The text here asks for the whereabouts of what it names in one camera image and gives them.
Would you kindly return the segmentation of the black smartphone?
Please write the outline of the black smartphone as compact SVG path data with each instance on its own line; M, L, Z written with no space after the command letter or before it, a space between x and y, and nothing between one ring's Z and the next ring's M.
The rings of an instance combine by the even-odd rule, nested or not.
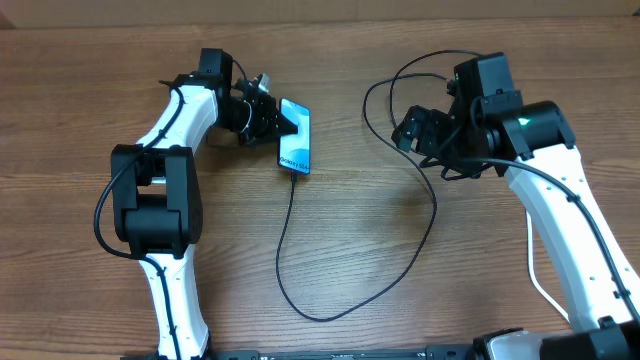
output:
M297 126L297 132L280 138L278 165L302 175L309 175L311 173L311 112L308 108L289 99L281 100L280 111Z

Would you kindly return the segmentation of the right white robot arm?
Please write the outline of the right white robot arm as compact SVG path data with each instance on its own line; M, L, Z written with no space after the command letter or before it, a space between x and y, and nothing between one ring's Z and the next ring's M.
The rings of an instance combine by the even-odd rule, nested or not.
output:
M447 82L447 111L412 106L392 139L446 180L503 177L539 235L566 300L570 330L521 328L473 341L470 359L635 359L639 277L587 182L575 133L551 101L525 103L501 52L466 52Z

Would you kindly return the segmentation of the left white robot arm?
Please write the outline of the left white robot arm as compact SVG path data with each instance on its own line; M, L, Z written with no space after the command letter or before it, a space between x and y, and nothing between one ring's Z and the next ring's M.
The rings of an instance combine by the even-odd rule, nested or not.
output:
M154 127L136 144L112 151L106 190L116 235L150 287L159 329L154 359L214 356L194 265L203 228L195 153L208 130L227 129L245 145L277 139L279 166L304 175L311 170L311 112L289 99L276 101L262 84L266 78L232 83L223 74L180 74Z

